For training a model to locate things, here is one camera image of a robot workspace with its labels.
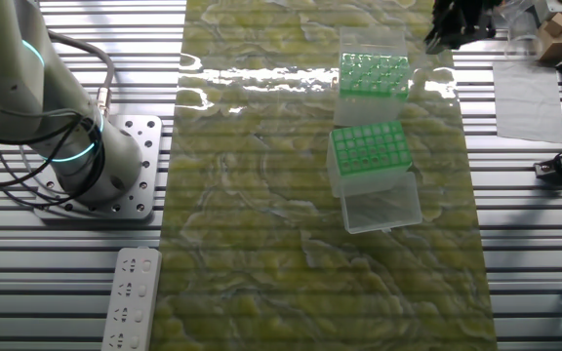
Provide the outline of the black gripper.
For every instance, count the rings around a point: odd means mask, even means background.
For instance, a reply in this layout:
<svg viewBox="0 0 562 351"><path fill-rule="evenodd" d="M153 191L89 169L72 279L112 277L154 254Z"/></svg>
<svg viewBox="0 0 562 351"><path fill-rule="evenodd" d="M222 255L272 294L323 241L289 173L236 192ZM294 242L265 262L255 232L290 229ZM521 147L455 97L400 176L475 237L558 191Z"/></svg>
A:
<svg viewBox="0 0 562 351"><path fill-rule="evenodd" d="M477 41L478 32L470 30L483 14L494 8L494 0L435 0L433 28L424 38L425 51L441 53Z"/></svg>

